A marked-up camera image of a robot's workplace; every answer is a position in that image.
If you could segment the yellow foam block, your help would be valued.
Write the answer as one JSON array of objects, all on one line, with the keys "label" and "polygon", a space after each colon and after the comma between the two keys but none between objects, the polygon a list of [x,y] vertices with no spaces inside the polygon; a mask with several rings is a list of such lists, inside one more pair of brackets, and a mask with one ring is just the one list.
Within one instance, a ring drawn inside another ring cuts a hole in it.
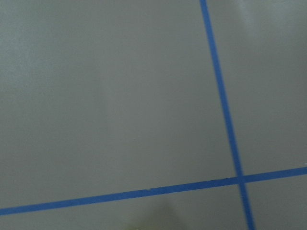
[{"label": "yellow foam block", "polygon": [[186,230],[187,226],[176,211],[163,204],[146,213],[130,230]]}]

